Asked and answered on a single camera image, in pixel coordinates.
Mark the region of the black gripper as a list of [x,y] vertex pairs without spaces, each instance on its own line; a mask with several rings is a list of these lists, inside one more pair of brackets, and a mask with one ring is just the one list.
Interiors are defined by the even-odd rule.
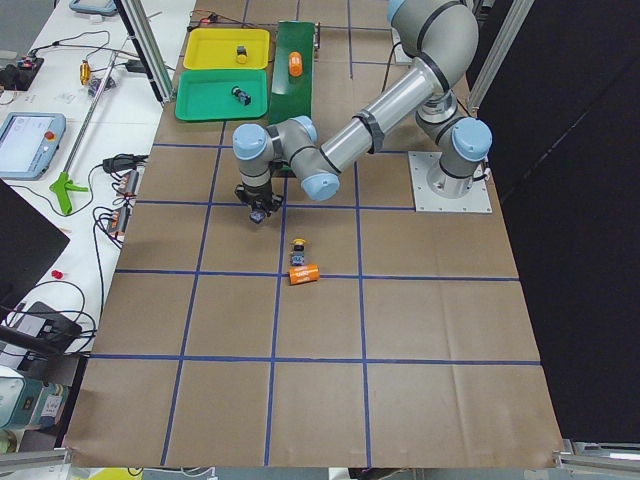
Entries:
[[238,200],[252,209],[260,209],[266,213],[266,218],[277,212],[282,206],[282,196],[275,194],[271,182],[260,186],[245,183],[235,187],[234,193]]

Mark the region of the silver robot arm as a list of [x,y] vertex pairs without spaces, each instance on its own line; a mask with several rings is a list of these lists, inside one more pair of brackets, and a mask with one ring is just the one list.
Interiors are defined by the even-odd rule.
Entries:
[[363,154],[380,151],[387,134],[409,115],[442,150],[428,173],[431,190],[444,198],[469,190],[493,141],[483,121],[459,113],[453,92],[476,52],[476,19],[463,1],[392,1],[387,18],[411,67],[338,133],[319,144],[307,116],[235,130],[242,180],[235,195],[249,207],[252,222],[261,223],[283,203],[272,190],[276,167],[289,166],[311,200],[325,201],[339,190],[340,174]]

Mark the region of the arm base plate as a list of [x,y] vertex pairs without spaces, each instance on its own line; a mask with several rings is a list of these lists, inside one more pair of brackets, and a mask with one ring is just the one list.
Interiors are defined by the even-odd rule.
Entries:
[[480,164],[463,179],[447,175],[440,152],[409,151],[409,171],[418,213],[491,214],[486,176]]

